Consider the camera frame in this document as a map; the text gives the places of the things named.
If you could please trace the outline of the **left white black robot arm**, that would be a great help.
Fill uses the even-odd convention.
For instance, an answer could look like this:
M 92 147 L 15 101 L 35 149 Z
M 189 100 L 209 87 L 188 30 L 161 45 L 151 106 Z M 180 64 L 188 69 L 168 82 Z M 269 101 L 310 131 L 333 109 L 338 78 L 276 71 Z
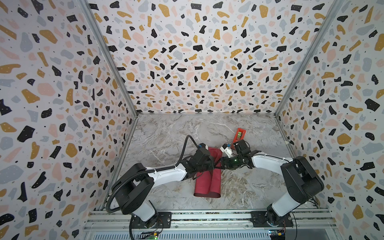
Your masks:
M 198 173 L 215 168 L 215 157 L 208 148 L 198 148 L 194 155 L 181 158 L 174 165 L 161 168 L 145 168 L 141 163 L 132 166 L 113 186 L 107 199 L 108 213 L 121 211 L 152 224 L 158 212 L 147 196 L 153 188 L 171 182 L 182 182 L 196 177 Z

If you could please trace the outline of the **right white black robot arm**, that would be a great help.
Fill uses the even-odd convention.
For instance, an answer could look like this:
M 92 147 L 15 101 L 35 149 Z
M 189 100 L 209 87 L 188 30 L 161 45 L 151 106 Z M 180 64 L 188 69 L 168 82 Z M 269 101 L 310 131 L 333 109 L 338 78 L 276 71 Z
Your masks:
M 305 204 L 325 188 L 322 179 L 303 156 L 284 158 L 250 149 L 245 140 L 234 143 L 234 150 L 229 145 L 220 147 L 224 156 L 221 169 L 237 170 L 264 169 L 281 175 L 287 192 L 267 208 L 267 216 L 281 218 Z

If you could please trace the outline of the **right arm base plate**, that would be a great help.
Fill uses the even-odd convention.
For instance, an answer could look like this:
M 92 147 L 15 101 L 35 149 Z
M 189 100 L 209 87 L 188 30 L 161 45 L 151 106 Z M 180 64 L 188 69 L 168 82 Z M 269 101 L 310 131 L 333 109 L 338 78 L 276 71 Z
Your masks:
M 251 222 L 254 228 L 282 228 L 294 226 L 289 214 L 280 217 L 273 214 L 272 211 L 252 211 Z

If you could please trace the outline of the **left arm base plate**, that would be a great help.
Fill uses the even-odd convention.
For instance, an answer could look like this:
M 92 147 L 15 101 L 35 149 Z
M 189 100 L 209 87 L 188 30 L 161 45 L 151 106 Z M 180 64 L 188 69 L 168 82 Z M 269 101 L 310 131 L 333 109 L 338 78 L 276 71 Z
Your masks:
M 132 229 L 169 229 L 171 227 L 172 212 L 156 212 L 149 220 L 143 221 L 133 216 L 130 226 Z

